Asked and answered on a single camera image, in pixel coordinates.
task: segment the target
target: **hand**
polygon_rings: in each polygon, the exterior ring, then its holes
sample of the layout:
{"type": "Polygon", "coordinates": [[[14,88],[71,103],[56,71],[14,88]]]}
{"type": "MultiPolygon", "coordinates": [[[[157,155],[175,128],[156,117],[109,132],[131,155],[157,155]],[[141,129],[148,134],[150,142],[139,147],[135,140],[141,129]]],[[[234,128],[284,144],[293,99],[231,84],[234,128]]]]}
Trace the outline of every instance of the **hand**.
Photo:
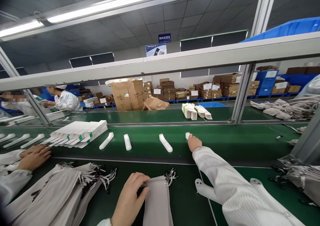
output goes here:
{"type": "Polygon", "coordinates": [[[136,219],[149,188],[145,187],[139,198],[137,191],[143,182],[150,180],[143,173],[132,173],[120,193],[116,209],[111,218],[112,226],[131,226],[136,219]]]}
{"type": "Polygon", "coordinates": [[[188,146],[190,151],[193,153],[197,148],[202,147],[202,142],[200,139],[196,138],[195,136],[192,136],[192,134],[188,137],[188,146]]]}
{"type": "Polygon", "coordinates": [[[54,106],[56,104],[56,102],[53,101],[43,101],[43,105],[44,106],[54,106]]]}
{"type": "Polygon", "coordinates": [[[50,147],[45,147],[43,149],[37,148],[35,151],[33,151],[20,161],[17,169],[24,169],[29,171],[37,169],[51,157],[50,149],[50,147]]]}
{"type": "Polygon", "coordinates": [[[37,149],[42,150],[42,149],[44,149],[45,147],[46,147],[45,144],[34,145],[34,146],[28,148],[26,151],[23,151],[22,153],[20,153],[19,156],[20,156],[21,158],[24,158],[24,157],[28,156],[30,153],[33,153],[35,150],[37,150],[37,149]]]}

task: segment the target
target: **blue sign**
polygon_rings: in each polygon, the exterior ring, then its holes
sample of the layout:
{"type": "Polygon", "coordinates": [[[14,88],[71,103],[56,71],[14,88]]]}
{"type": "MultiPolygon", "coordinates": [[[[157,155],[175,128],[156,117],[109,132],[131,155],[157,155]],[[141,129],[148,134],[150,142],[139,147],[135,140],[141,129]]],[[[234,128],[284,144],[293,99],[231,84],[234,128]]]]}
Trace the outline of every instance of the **blue sign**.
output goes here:
{"type": "Polygon", "coordinates": [[[160,34],[159,35],[159,44],[165,43],[165,42],[171,42],[171,33],[166,34],[160,34]]]}

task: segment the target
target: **white lab coat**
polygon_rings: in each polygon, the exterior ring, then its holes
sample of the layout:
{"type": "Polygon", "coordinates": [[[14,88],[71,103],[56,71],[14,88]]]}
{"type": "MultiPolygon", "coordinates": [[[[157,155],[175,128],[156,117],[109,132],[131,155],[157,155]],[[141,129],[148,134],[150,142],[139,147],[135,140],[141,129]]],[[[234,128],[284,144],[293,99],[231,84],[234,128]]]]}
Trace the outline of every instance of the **white lab coat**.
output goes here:
{"type": "MultiPolygon", "coordinates": [[[[9,110],[20,110],[23,112],[25,115],[29,116],[38,116],[33,107],[29,102],[1,102],[1,106],[5,109],[9,110]]],[[[51,113],[51,111],[48,108],[44,108],[42,105],[40,108],[46,113],[51,113]]]]}
{"type": "MultiPolygon", "coordinates": [[[[288,218],[275,212],[240,173],[210,148],[198,148],[192,156],[212,183],[229,226],[292,226],[288,218]]],[[[110,219],[102,220],[98,226],[111,226],[110,219]]]]}
{"type": "Polygon", "coordinates": [[[61,92],[61,96],[54,96],[54,101],[57,103],[56,107],[62,110],[68,110],[69,112],[80,113],[83,112],[83,107],[81,106],[78,98],[72,93],[64,90],[61,92]]]}
{"type": "Polygon", "coordinates": [[[0,154],[0,202],[1,207],[7,206],[10,201],[32,178],[32,172],[28,170],[16,170],[20,153],[24,150],[14,150],[6,154],[0,154]]]}
{"type": "Polygon", "coordinates": [[[305,95],[320,95],[320,75],[305,85],[295,98],[305,97],[305,95]]]}

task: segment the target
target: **white hat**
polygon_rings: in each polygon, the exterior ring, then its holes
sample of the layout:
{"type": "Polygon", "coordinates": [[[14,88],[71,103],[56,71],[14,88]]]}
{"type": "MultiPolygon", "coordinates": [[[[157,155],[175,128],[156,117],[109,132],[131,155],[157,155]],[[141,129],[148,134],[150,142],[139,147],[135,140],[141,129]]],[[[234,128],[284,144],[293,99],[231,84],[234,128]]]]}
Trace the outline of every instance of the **white hat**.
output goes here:
{"type": "Polygon", "coordinates": [[[59,85],[59,86],[56,86],[56,88],[66,89],[66,88],[67,88],[67,85],[59,85]]]}

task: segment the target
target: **fluorescent light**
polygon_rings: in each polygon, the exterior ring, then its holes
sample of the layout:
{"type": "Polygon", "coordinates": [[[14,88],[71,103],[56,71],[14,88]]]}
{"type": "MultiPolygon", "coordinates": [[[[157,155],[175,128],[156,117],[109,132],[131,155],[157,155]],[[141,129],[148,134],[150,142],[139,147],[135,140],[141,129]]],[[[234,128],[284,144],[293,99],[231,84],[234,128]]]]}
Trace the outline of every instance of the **fluorescent light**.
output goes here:
{"type": "Polygon", "coordinates": [[[103,3],[100,5],[91,6],[88,8],[84,8],[84,9],[64,13],[61,15],[49,17],[47,20],[51,23],[57,23],[57,22],[66,21],[66,20],[70,20],[73,18],[77,18],[77,17],[86,16],[89,14],[109,10],[109,9],[112,9],[115,7],[120,7],[120,6],[125,6],[128,4],[132,4],[132,3],[137,3],[140,1],[145,1],[145,0],[115,0],[115,1],[103,3]]]}
{"type": "Polygon", "coordinates": [[[8,36],[8,35],[15,34],[18,32],[28,31],[30,29],[41,27],[41,26],[43,26],[43,24],[41,22],[34,20],[29,23],[22,24],[20,26],[15,26],[15,27],[11,27],[8,29],[4,29],[4,30],[0,31],[0,37],[8,36]]]}

